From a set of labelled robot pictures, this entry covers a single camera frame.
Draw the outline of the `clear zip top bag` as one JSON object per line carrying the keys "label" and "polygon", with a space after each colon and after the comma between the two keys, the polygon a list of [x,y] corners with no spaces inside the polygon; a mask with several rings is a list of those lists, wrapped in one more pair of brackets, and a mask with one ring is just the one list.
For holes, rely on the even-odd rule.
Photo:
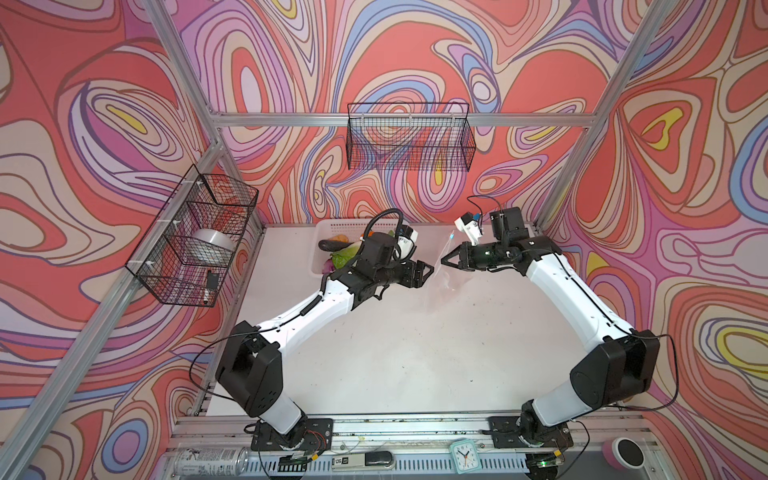
{"label": "clear zip top bag", "polygon": [[463,273],[442,264],[442,258],[458,247],[462,241],[460,233],[453,229],[439,243],[440,249],[435,261],[435,271],[427,282],[426,307],[429,312],[441,309],[457,295],[464,285]]}

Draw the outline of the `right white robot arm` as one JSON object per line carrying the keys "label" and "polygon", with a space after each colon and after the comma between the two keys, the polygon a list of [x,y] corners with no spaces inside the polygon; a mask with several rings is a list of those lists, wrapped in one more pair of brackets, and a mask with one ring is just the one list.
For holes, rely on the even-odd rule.
{"label": "right white robot arm", "polygon": [[467,238],[441,263],[468,272],[518,272],[550,299],[581,341],[585,355],[567,380],[524,403],[510,430],[529,447],[556,445],[568,422],[646,392],[660,341],[648,330],[634,329],[611,310],[552,239],[530,235],[519,208],[493,211],[489,218],[494,237],[490,243],[482,242],[473,214],[456,219],[455,228]]}

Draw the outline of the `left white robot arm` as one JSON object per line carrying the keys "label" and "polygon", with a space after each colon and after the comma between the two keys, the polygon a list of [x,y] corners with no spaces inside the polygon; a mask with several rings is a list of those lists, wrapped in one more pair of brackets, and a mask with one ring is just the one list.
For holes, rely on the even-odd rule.
{"label": "left white robot arm", "polygon": [[371,218],[359,248],[344,266],[325,274],[319,289],[286,312],[257,325],[237,323],[222,341],[218,386],[251,418],[291,446],[307,434],[306,413],[284,392],[283,358],[311,336],[363,303],[383,298],[392,285],[422,287],[434,267],[415,260],[417,232],[401,210]]}

